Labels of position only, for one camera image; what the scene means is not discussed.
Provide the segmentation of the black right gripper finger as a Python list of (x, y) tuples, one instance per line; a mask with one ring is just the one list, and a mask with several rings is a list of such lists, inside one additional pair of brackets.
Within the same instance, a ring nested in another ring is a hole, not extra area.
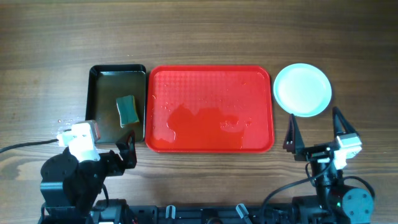
[(332, 118), (333, 118), (334, 138), (337, 138), (338, 136), (342, 136), (345, 134), (356, 134), (357, 136), (359, 136), (359, 133), (343, 116), (342, 112), (337, 106), (333, 107), (332, 109)]
[(283, 149), (292, 154), (301, 154), (304, 148), (305, 145), (295, 116), (290, 114), (289, 125), (285, 135)]

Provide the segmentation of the red serving tray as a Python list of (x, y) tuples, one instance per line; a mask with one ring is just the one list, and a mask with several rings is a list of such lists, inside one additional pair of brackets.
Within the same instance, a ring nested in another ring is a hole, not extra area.
[(146, 139), (161, 153), (263, 153), (275, 141), (271, 76), (258, 65), (161, 65)]

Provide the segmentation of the black water basin tray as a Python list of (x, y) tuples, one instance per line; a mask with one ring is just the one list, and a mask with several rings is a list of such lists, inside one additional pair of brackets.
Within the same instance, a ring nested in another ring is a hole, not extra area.
[[(121, 126), (117, 98), (133, 96), (139, 121)], [(141, 64), (95, 65), (90, 69), (86, 101), (86, 120), (98, 124), (98, 144), (113, 144), (134, 131), (136, 142), (145, 138), (147, 105), (146, 68)]]

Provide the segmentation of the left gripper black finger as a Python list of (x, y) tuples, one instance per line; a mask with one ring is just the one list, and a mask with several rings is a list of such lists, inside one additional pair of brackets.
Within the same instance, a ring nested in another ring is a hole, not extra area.
[(137, 164), (135, 148), (135, 132), (127, 132), (123, 137), (116, 141), (115, 145), (119, 149), (125, 169), (133, 169)]
[(100, 131), (98, 128), (98, 123), (95, 120), (90, 120), (90, 123), (91, 123), (91, 130), (93, 133), (94, 142), (97, 142), (101, 138)]

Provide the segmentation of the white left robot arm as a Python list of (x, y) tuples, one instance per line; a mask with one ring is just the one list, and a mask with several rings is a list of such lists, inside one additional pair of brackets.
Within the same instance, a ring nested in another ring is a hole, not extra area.
[(122, 176), (137, 164), (135, 133), (127, 132), (115, 145), (119, 152), (100, 153), (95, 143), (100, 132), (95, 120), (72, 125), (69, 131), (57, 135), (61, 154), (47, 160), (41, 170), (40, 191), (45, 199), (41, 212), (44, 223), (89, 223), (93, 204), (100, 193), (106, 192), (107, 177)]

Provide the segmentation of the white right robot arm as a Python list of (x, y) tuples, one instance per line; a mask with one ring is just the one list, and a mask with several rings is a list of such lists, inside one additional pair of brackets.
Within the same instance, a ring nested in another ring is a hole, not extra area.
[(304, 145), (295, 116), (290, 115), (283, 148), (296, 161), (307, 162), (307, 172), (316, 194), (294, 197), (289, 214), (295, 223), (370, 223), (374, 210), (373, 188), (363, 179), (343, 176), (347, 160), (362, 150), (358, 132), (341, 111), (333, 108), (333, 135), (330, 142)]

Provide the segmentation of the white plate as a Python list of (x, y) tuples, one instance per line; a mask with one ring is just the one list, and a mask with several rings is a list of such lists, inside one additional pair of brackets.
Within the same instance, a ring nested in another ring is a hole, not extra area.
[(294, 63), (277, 74), (273, 94), (283, 110), (307, 118), (320, 114), (328, 107), (332, 88), (319, 68), (307, 63)]

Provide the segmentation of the green yellow sponge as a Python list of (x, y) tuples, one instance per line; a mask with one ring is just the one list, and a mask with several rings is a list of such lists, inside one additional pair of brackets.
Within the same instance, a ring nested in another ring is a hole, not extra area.
[(130, 124), (139, 123), (139, 117), (136, 110), (136, 101), (133, 95), (117, 98), (116, 106), (122, 128)]

